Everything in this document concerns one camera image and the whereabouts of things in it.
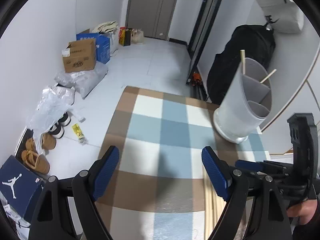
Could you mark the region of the person's right hand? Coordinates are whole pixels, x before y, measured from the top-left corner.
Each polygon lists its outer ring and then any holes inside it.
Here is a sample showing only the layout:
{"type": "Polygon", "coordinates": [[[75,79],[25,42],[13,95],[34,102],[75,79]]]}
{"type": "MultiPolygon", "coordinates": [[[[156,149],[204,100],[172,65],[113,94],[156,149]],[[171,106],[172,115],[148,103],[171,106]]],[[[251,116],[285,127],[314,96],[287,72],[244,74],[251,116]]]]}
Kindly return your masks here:
{"type": "Polygon", "coordinates": [[[287,216],[299,218],[300,225],[306,225],[316,213],[318,200],[306,200],[287,209],[287,216]]]}

